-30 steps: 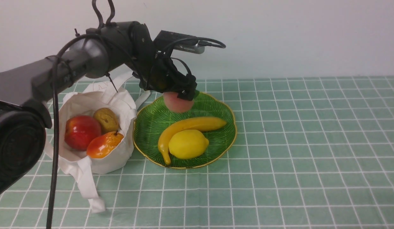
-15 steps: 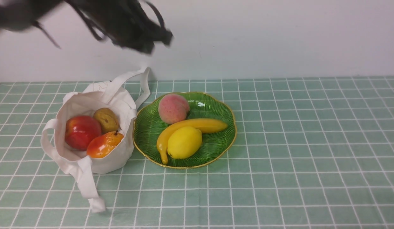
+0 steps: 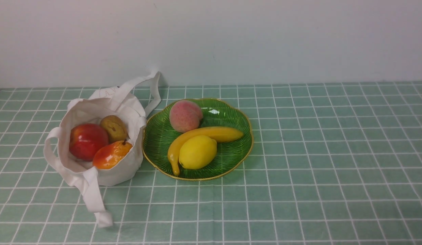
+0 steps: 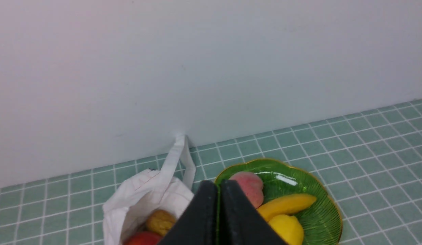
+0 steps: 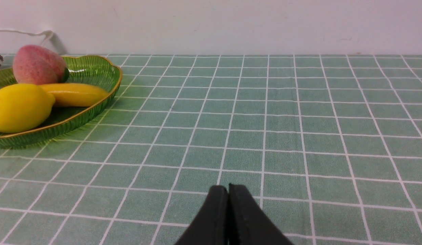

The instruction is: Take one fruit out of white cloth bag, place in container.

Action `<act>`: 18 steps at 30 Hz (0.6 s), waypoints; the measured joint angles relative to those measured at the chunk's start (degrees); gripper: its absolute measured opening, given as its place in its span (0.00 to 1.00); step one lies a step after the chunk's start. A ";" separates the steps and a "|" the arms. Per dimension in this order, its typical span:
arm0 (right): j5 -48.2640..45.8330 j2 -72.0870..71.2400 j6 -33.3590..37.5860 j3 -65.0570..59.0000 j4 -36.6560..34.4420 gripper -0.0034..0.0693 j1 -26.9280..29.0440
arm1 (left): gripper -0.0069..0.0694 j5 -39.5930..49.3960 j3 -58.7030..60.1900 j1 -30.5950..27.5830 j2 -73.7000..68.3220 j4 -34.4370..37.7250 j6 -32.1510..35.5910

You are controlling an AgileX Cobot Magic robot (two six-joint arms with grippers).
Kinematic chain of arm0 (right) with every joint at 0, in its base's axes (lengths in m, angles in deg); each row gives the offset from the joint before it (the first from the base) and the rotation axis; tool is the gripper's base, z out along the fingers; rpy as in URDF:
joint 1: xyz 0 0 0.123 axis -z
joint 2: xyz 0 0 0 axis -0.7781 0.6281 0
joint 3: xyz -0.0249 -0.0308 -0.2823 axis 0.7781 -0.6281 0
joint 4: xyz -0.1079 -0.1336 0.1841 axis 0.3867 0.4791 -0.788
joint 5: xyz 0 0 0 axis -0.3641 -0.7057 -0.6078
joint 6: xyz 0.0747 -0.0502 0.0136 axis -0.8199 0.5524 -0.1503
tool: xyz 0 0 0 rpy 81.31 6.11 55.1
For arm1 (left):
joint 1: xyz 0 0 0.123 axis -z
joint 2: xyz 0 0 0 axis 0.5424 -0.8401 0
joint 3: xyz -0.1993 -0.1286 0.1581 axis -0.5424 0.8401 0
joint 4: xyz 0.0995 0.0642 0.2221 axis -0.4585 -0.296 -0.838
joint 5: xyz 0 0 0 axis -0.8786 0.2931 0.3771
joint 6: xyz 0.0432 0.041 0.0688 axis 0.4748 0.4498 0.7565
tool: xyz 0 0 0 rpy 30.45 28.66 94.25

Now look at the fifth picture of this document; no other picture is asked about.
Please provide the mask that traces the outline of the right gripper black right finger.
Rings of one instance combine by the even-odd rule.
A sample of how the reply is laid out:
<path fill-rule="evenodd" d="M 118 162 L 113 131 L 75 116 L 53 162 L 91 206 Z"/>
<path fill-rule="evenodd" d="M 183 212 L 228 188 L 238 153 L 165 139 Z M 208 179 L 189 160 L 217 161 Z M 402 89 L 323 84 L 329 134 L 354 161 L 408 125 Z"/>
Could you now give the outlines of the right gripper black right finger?
<path fill-rule="evenodd" d="M 292 245 L 262 211 L 245 185 L 229 184 L 227 236 L 230 245 Z"/>

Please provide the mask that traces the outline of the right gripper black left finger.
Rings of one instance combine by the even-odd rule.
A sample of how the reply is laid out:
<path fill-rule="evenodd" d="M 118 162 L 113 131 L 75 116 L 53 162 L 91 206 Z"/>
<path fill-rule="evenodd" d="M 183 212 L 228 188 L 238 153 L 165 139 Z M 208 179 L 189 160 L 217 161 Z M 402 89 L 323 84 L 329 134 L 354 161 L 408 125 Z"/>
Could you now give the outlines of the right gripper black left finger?
<path fill-rule="evenodd" d="M 176 245 L 226 245 L 228 191 L 213 185 L 191 224 L 175 242 Z"/>

